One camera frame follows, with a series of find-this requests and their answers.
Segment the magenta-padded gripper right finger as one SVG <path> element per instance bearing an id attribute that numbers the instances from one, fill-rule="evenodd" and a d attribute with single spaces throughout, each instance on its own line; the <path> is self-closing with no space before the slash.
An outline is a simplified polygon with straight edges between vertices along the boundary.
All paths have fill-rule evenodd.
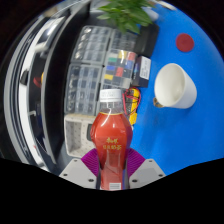
<path id="1" fill-rule="evenodd" d="M 165 177 L 165 173 L 153 159 L 145 159 L 136 150 L 127 151 L 124 183 L 126 189 L 146 186 Z"/>

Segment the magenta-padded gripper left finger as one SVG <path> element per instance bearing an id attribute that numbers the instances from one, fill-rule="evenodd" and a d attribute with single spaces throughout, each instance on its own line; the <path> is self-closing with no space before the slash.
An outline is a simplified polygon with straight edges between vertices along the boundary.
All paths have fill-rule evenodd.
<path id="1" fill-rule="evenodd" d="M 99 189 L 100 163 L 97 151 L 92 149 L 81 159 L 72 159 L 60 177 L 84 188 Z"/>

